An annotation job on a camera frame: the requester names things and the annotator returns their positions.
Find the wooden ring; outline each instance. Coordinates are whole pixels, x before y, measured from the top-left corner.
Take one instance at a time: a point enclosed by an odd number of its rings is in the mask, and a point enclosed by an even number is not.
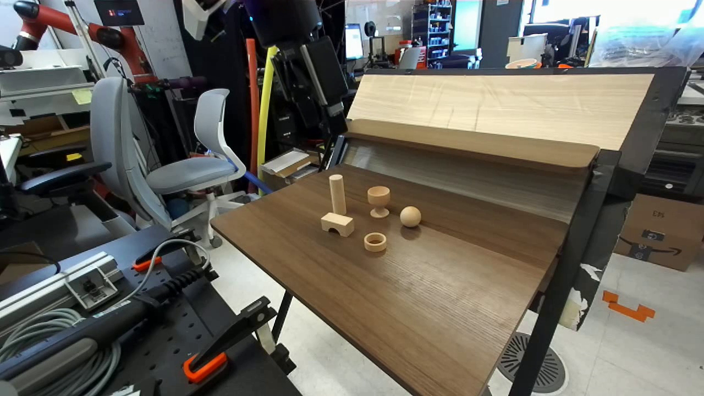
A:
[[[389,237],[382,233],[367,233],[365,236],[365,251],[378,252],[378,251],[388,251],[389,246]]]

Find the cardboard box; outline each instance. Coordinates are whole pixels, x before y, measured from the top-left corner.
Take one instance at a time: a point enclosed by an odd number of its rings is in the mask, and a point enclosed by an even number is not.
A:
[[[285,185],[298,183],[303,175],[318,172],[318,155],[303,151],[303,150],[290,150],[269,163],[265,163],[265,185],[272,188],[283,188]]]
[[[704,205],[639,194],[617,239],[617,252],[686,270],[699,257]]]

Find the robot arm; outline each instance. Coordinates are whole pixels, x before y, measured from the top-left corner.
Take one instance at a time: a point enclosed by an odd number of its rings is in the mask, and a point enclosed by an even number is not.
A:
[[[14,8],[21,17],[21,29],[17,33],[17,51],[35,51],[47,27],[72,34],[78,33],[71,17],[50,6],[30,0],[16,0]],[[144,54],[136,34],[130,27],[114,30],[98,23],[87,23],[87,38],[124,54],[136,82],[155,82],[147,56]]]

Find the workbench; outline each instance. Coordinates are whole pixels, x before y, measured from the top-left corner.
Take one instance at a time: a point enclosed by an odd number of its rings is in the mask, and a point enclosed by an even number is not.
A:
[[[331,170],[213,227],[288,290],[279,314],[298,296],[414,394],[479,394],[540,305],[512,385],[531,394],[580,263],[606,268],[683,84],[679,67],[365,75]],[[349,237],[318,228],[331,172],[345,175]],[[388,220],[367,216],[371,185],[391,188]],[[419,230],[400,228],[405,205],[421,207]],[[362,251],[367,230],[388,233],[382,255]]]

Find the inclined wooden board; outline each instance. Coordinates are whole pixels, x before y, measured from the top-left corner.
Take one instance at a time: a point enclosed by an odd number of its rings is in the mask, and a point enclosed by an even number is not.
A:
[[[349,134],[585,167],[620,150],[653,75],[365,75]]]
[[[570,225],[587,181],[585,172],[519,167],[505,160],[483,160],[447,150],[412,150],[371,141],[351,141],[345,165],[521,209],[566,225]]]
[[[356,167],[345,175],[349,237],[324,233],[328,173],[213,220],[213,227],[414,394],[477,394],[545,277],[566,225]],[[391,187],[391,218],[365,191]],[[422,227],[400,228],[415,205]],[[389,251],[369,255],[362,236]]]

